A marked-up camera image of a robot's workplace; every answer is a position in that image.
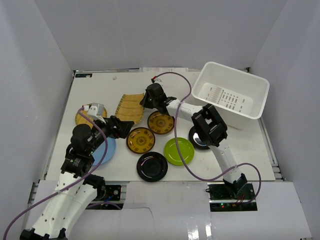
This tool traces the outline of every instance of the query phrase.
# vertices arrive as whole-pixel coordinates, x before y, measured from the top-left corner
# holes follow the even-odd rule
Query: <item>plate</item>
[[[156,143],[156,137],[150,129],[137,127],[133,129],[126,138],[127,147],[135,154],[149,152]]]
[[[115,154],[116,152],[116,140],[110,137],[106,138],[107,142],[108,142],[108,149],[106,151],[106,155],[104,157],[104,159],[102,160],[101,164],[105,164],[106,162],[108,162]],[[94,158],[94,162],[93,162],[93,166],[96,166],[99,161],[101,160],[104,152],[105,152],[105,148],[106,148],[106,144],[105,142],[103,142],[92,154],[93,158]]]
[[[175,118],[155,111],[148,117],[148,127],[155,134],[167,134],[174,129]]]
[[[194,146],[187,139],[178,137],[178,144],[186,164],[189,164],[195,156]],[[174,138],[170,139],[164,146],[164,156],[167,161],[176,166],[183,166]]]
[[[139,158],[136,163],[136,171],[144,181],[158,182],[167,174],[168,162],[162,154],[150,151]]]

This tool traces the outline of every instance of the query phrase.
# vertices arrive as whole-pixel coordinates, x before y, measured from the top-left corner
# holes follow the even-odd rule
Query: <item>blue plate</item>
[[[105,164],[106,162],[108,162],[115,154],[116,152],[116,140],[113,138],[108,137],[106,139],[108,141],[108,149],[106,151],[106,155],[104,157],[104,159],[102,160],[101,164]],[[92,154],[93,158],[94,158],[94,163],[93,166],[96,166],[99,161],[102,158],[102,155],[105,152],[105,148],[106,148],[106,144],[105,142],[103,142]]]

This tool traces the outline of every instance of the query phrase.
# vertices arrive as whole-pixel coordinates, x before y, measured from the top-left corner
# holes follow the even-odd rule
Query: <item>green plate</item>
[[[178,144],[186,164],[189,164],[195,156],[194,146],[187,139],[178,137]],[[167,161],[176,166],[183,166],[174,138],[170,139],[164,146],[164,156]]]

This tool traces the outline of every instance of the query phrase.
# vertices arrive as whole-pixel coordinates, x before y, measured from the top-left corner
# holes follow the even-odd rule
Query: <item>white table surface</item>
[[[76,126],[75,115],[82,105],[101,103],[104,104],[108,117],[114,115],[122,95],[144,93],[155,74],[155,72],[93,73],[90,78],[75,78],[46,179],[57,180],[59,177],[60,168],[65,160],[66,147],[70,144],[72,130]],[[193,85],[199,73],[186,72],[184,75]],[[161,76],[161,80],[160,84],[167,96],[182,99],[188,93],[187,83],[179,76],[167,74]],[[186,102],[194,104],[196,99],[190,96]],[[145,109],[143,120],[136,127],[148,127],[148,116],[155,110]],[[177,121],[178,136],[188,138],[189,130],[193,124],[181,118]],[[245,162],[254,164],[259,169],[263,181],[274,181],[275,176],[258,120],[252,120],[244,130],[229,127],[227,133],[235,161],[238,164]],[[166,142],[173,137],[174,131],[166,135],[155,135],[155,146],[151,151],[163,154]],[[99,166],[94,174],[104,177],[106,181],[142,181],[136,171],[140,156],[127,148],[125,139],[117,139],[115,155],[107,163]],[[217,160],[211,151],[195,150],[194,159],[189,166],[203,178],[213,178],[221,173]],[[241,170],[248,181],[258,180],[257,172],[252,167],[243,166]],[[169,164],[168,172],[162,181],[197,181],[197,179],[190,175],[183,166]]]
[[[55,181],[42,180],[34,202],[47,197]],[[292,182],[263,182],[258,211],[210,212],[202,182],[130,182],[122,210],[85,210],[69,240],[299,240],[311,238]],[[257,191],[258,183],[253,187]],[[33,208],[30,229],[46,203]]]

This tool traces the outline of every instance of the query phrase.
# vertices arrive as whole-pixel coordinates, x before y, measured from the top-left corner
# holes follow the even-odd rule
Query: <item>small white object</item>
[[[216,106],[226,124],[244,129],[264,110],[269,82],[216,62],[207,62],[192,88],[192,95]]]
[[[88,110],[88,116],[92,117],[93,120],[100,120],[103,123],[106,123],[102,117],[104,113],[104,105],[100,103],[92,103],[90,109]]]
[[[89,105],[84,105],[84,106],[83,106],[83,110],[84,110],[84,111],[89,111],[89,108],[90,108]]]

